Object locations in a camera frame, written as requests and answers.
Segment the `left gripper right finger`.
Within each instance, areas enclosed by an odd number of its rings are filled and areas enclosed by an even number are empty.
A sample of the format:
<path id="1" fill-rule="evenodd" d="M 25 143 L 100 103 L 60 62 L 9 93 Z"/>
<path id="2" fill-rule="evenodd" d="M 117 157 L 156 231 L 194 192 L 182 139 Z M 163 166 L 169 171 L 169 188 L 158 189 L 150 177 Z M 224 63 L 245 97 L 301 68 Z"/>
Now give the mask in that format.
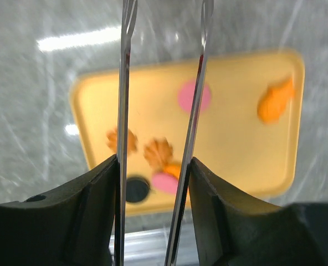
<path id="1" fill-rule="evenodd" d="M 196 158 L 189 194 L 200 265 L 328 265 L 328 202 L 276 206 Z"/>

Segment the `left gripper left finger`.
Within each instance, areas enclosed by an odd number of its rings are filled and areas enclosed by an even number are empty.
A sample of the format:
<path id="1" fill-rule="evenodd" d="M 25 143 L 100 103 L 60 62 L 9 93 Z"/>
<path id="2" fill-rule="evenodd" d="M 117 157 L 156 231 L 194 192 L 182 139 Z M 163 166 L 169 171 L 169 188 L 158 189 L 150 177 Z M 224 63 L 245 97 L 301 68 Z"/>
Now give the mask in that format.
<path id="1" fill-rule="evenodd" d="M 112 265 L 117 158 L 23 202 L 0 204 L 0 265 Z"/>

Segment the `metal tongs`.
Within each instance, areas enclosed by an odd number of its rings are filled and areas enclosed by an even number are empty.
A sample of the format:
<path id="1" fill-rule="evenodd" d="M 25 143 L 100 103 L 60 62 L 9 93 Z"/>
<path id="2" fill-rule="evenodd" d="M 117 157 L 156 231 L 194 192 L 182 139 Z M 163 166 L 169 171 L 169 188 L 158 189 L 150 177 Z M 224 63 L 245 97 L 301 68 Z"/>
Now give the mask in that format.
<path id="1" fill-rule="evenodd" d="M 117 150 L 116 157 L 119 164 L 119 181 L 116 186 L 115 211 L 115 265 L 123 265 L 125 251 L 125 204 L 127 179 L 127 146 L 128 146 L 128 118 L 129 118 L 129 73 L 131 38 L 137 18 L 137 1 L 124 1 L 121 21 L 121 53 L 119 68 L 119 104 L 117 115 Z M 186 205 L 188 182 L 190 177 L 190 163 L 193 158 L 199 113 L 204 91 L 206 65 L 209 57 L 209 45 L 212 36 L 213 1 L 203 1 L 201 8 L 201 55 L 199 58 L 196 84 L 192 100 L 191 113 L 188 123 L 187 136 L 184 146 L 181 172 L 176 192 L 171 228 L 166 248 L 165 265 L 176 265 L 178 246 L 180 241 L 181 223 Z"/>

